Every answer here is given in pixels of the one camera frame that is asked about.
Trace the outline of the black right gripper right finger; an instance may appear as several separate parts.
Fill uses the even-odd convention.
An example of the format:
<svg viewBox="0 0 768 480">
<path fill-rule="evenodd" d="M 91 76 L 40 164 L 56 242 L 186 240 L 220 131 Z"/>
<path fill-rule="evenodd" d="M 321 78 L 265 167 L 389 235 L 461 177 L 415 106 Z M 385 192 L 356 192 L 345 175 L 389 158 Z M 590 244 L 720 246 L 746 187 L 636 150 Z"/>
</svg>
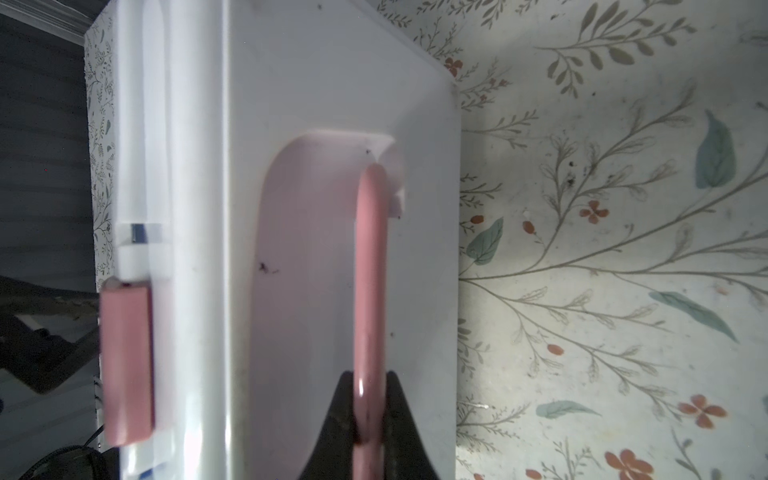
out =
<svg viewBox="0 0 768 480">
<path fill-rule="evenodd" d="M 383 417 L 383 469 L 386 480 L 438 480 L 424 448 L 398 375 L 386 377 Z"/>
</svg>

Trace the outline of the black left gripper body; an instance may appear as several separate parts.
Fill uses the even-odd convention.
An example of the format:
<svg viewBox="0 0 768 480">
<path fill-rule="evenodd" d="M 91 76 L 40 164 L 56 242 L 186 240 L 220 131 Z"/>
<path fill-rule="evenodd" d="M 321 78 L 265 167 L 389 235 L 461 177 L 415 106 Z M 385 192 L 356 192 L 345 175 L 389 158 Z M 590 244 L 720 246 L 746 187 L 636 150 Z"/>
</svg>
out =
<svg viewBox="0 0 768 480">
<path fill-rule="evenodd" d="M 92 329 L 70 342 L 44 327 L 30 327 L 27 316 L 63 316 L 79 320 L 99 313 L 95 292 L 48 288 L 1 278 L 1 368 L 37 394 L 67 381 L 100 353 L 100 332 Z"/>
</svg>

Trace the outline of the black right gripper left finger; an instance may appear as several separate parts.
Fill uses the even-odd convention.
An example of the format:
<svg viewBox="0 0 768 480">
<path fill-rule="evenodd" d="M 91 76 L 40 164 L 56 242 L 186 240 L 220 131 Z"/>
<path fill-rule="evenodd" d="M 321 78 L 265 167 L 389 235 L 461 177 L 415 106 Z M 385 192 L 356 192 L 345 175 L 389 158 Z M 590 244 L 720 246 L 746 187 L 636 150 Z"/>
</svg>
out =
<svg viewBox="0 0 768 480">
<path fill-rule="evenodd" d="M 299 480 L 353 478 L 353 448 L 356 441 L 353 380 L 351 371 L 340 375 L 317 441 Z"/>
</svg>

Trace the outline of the white and blue tool box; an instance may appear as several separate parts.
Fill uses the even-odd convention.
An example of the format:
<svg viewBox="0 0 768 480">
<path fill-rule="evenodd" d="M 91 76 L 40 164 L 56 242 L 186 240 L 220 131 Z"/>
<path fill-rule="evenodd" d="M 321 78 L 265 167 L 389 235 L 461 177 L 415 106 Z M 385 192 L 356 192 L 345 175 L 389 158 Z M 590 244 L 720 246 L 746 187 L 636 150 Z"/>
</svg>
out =
<svg viewBox="0 0 768 480">
<path fill-rule="evenodd" d="M 363 171 L 391 195 L 386 366 L 455 475 L 460 113 L 364 1 L 112 1 L 113 259 L 148 346 L 105 320 L 124 479 L 294 479 L 353 366 Z"/>
</svg>

